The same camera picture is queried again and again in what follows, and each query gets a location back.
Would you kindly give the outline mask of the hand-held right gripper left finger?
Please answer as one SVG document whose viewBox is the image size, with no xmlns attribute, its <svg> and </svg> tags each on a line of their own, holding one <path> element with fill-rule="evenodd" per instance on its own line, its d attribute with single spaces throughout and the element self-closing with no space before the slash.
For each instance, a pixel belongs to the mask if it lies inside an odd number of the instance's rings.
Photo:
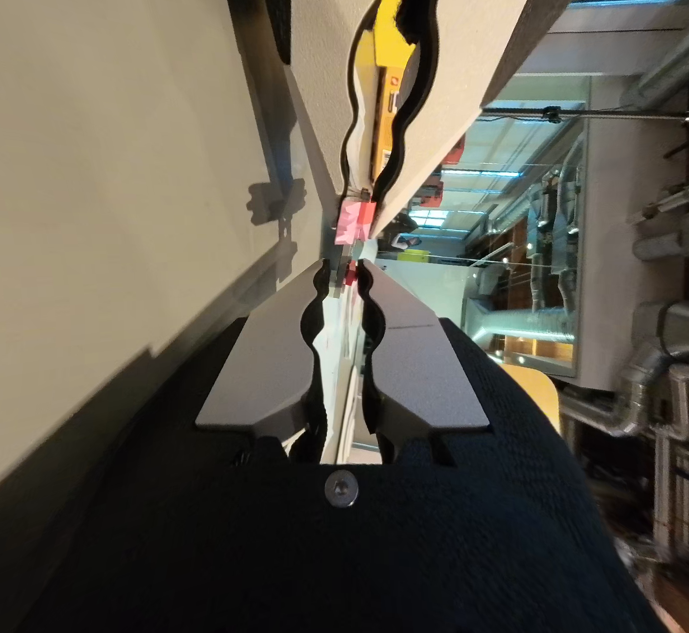
<svg viewBox="0 0 689 633">
<path fill-rule="evenodd" d="M 196 426 L 253 439 L 297 439 L 295 462 L 320 463 L 328 422 L 315 337 L 323 330 L 330 264 L 318 260 L 254 309 L 240 329 Z"/>
</svg>

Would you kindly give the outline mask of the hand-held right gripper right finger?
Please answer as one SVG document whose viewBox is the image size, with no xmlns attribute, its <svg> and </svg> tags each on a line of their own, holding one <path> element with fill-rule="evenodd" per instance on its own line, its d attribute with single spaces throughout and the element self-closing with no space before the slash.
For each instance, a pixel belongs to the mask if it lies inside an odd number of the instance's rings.
<svg viewBox="0 0 689 633">
<path fill-rule="evenodd" d="M 382 461 L 394 462 L 410 442 L 433 447 L 446 435 L 490 431 L 435 312 L 369 260 L 357 263 L 356 277 L 370 340 L 362 411 Z"/>
</svg>

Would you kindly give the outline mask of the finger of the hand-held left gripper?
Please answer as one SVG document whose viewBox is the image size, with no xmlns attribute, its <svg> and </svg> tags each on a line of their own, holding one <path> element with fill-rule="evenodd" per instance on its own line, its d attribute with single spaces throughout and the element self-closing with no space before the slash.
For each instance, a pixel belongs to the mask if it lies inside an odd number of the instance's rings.
<svg viewBox="0 0 689 633">
<path fill-rule="evenodd" d="M 393 120 L 373 199 L 380 233 L 478 117 L 528 0 L 429 0 L 416 80 Z"/>
<path fill-rule="evenodd" d="M 287 81 L 314 180 L 332 197 L 365 185 L 347 154 L 359 119 L 357 44 L 379 0 L 291 0 Z"/>
</svg>

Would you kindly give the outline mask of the yellow plastic bin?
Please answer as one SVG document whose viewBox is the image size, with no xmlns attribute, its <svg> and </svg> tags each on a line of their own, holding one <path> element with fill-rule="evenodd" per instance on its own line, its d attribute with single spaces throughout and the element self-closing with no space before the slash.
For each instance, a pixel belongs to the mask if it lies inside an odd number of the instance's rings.
<svg viewBox="0 0 689 633">
<path fill-rule="evenodd" d="M 395 23 L 401 0 L 381 0 L 374 21 L 375 61 L 379 67 L 404 69 L 414 52 Z"/>
</svg>

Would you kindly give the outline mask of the light blue instruction booklet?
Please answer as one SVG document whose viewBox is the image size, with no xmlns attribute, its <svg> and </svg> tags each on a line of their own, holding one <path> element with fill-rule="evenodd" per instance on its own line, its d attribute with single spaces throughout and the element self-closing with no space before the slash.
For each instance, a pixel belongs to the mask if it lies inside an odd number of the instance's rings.
<svg viewBox="0 0 689 633">
<path fill-rule="evenodd" d="M 366 334 L 357 281 L 333 288 L 323 301 L 324 327 L 314 345 L 320 358 L 327 434 L 321 462 L 380 463 L 378 442 L 366 427 L 363 385 Z"/>
</svg>

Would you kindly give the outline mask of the pink grey brick assembly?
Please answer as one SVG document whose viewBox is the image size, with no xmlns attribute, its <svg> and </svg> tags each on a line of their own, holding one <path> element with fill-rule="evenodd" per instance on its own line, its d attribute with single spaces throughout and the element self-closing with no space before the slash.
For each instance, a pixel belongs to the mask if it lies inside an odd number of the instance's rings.
<svg viewBox="0 0 689 633">
<path fill-rule="evenodd" d="M 347 196 L 340 204 L 335 227 L 335 246 L 354 245 L 369 239 L 375 217 L 376 203 L 367 189 L 356 195 Z"/>
</svg>

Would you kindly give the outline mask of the black stand pole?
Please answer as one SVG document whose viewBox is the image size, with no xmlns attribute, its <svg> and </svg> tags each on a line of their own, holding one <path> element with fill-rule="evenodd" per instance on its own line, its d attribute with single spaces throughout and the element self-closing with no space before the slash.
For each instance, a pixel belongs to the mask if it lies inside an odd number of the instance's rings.
<svg viewBox="0 0 689 633">
<path fill-rule="evenodd" d="M 564 109 L 558 105 L 543 108 L 499 108 L 487 107 L 479 115 L 480 119 L 512 119 L 515 121 L 542 121 L 562 123 L 574 119 L 613 119 L 634 121 L 672 121 L 688 123 L 688 112 L 659 112 L 654 110 L 623 110 L 621 108 L 603 110 Z"/>
</svg>

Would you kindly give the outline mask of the wooden book stand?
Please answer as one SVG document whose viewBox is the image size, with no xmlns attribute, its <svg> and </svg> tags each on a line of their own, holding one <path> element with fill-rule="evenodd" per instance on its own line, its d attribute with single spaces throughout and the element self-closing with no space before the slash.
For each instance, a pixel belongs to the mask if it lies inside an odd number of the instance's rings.
<svg viewBox="0 0 689 633">
<path fill-rule="evenodd" d="M 501 364 L 500 367 L 524 389 L 553 428 L 562 435 L 559 396 L 554 383 L 543 372 L 528 367 Z"/>
</svg>

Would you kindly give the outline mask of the orange brick set box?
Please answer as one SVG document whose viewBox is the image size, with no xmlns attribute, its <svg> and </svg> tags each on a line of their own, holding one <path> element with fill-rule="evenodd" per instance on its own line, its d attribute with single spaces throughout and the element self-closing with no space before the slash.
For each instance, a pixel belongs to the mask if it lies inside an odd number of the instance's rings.
<svg viewBox="0 0 689 633">
<path fill-rule="evenodd" d="M 392 153 L 392 126 L 398 111 L 398 98 L 404 67 L 382 67 L 379 73 L 371 155 L 371 180 L 373 183 L 377 181 L 388 164 Z"/>
</svg>

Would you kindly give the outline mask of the silver ceiling pipes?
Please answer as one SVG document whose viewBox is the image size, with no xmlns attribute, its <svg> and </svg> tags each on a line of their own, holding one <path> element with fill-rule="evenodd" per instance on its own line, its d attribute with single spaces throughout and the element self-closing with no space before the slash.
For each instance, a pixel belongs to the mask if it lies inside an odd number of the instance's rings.
<svg viewBox="0 0 689 633">
<path fill-rule="evenodd" d="M 646 302 L 612 391 L 556 379 L 562 436 L 649 598 L 688 582 L 688 302 Z"/>
</svg>

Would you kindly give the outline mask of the large silver air duct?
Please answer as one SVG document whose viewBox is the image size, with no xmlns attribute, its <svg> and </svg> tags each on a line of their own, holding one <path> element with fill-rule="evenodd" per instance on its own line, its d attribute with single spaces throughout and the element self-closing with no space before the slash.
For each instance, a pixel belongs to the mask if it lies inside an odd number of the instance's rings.
<svg viewBox="0 0 689 633">
<path fill-rule="evenodd" d="M 469 301 L 464 331 L 482 347 L 493 336 L 506 336 L 550 343 L 574 344 L 577 315 L 563 307 L 540 310 L 490 310 L 480 301 Z"/>
</svg>

